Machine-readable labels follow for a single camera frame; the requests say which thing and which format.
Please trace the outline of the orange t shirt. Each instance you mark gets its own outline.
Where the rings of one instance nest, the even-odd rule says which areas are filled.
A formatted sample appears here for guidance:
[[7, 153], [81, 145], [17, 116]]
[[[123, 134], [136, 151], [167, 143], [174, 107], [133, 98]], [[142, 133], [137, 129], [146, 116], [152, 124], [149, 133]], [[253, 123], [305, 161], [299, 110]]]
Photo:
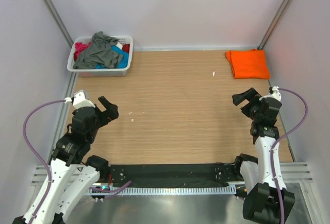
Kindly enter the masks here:
[[225, 57], [235, 79], [270, 79], [264, 50], [227, 51]]

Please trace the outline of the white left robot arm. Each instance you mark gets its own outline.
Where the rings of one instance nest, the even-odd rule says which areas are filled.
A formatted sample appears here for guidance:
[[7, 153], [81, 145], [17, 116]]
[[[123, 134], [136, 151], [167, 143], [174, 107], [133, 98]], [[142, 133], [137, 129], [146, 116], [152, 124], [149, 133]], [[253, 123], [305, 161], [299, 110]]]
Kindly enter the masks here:
[[107, 160], [91, 156], [72, 184], [69, 180], [78, 171], [84, 156], [95, 141], [99, 128], [119, 117], [118, 106], [104, 96], [98, 98], [105, 107], [101, 111], [88, 100], [84, 91], [61, 100], [75, 108], [66, 133], [57, 141], [49, 163], [41, 159], [46, 179], [29, 210], [15, 218], [13, 223], [66, 223], [85, 192], [95, 182], [109, 178]]

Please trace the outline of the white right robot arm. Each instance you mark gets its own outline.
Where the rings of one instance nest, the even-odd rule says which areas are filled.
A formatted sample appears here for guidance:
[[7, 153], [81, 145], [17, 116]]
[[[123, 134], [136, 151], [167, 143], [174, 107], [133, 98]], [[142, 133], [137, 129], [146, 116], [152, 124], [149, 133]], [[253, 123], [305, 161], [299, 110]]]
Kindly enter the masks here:
[[236, 106], [247, 101], [241, 112], [252, 120], [250, 134], [258, 155], [241, 154], [232, 168], [234, 178], [245, 182], [243, 217], [255, 223], [285, 223], [295, 196], [287, 190], [280, 170], [276, 126], [282, 106], [279, 87], [270, 87], [265, 96], [251, 88], [233, 95], [232, 100]]

